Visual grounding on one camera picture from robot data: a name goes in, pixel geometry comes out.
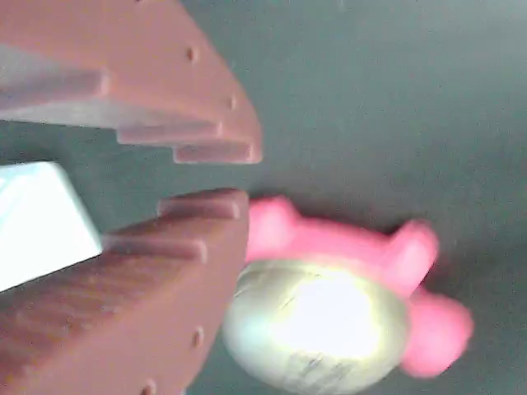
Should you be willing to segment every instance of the small hole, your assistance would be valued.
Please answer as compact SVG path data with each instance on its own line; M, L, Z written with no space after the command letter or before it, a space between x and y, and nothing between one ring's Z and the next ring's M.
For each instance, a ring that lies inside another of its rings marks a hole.
M234 96L231 96L228 101L229 109L234 110L238 106L238 100Z
M156 385L153 382L148 383L141 390L140 395L156 395Z
M192 336L192 347L199 348L203 345L205 341L205 331L203 327L197 327Z
M196 63L199 58L199 51L196 48L188 47L187 48L187 59L191 63Z

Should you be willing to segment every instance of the gray surface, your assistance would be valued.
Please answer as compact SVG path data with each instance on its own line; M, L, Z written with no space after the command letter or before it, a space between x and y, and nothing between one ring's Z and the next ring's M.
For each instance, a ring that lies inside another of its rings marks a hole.
M430 285L473 309L467 355L438 379L395 372L368 395L525 392L527 2L187 0L248 90L264 163L172 165L114 134L0 123L0 162L57 159L101 230L161 196L219 186L286 193L306 212L387 230L431 220ZM218 343L192 395L277 393Z

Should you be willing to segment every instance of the pink toy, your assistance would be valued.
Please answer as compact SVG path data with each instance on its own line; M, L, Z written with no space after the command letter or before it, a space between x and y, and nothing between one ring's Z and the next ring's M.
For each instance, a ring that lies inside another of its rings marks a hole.
M469 311L421 285L438 242L425 224L410 221L395 235L303 218L284 197L253 202L247 262L272 258L340 258L339 264L375 278L408 303L411 332L401 361L414 377L436 376L464 352L473 332Z

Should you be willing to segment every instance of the pink ear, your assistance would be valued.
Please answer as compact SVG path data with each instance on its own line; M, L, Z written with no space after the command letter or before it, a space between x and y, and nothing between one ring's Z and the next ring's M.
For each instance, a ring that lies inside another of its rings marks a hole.
M402 367L414 377L432 377L448 369L473 333L469 311L441 295L418 290L410 300L412 331Z
M393 236L385 255L384 276L400 295L409 296L436 260L438 241L430 227L410 221Z
M250 204L247 260L283 249L294 237L298 214L285 197L271 197Z

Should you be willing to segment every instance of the brown plastic piece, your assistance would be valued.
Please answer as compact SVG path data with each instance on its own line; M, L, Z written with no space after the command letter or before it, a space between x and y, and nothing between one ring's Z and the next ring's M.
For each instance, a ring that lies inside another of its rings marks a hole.
M245 260L248 199L165 200L97 258L0 297L0 394L175 395L200 370Z
M115 128L178 162L261 160L240 84L175 0L0 0L0 119Z

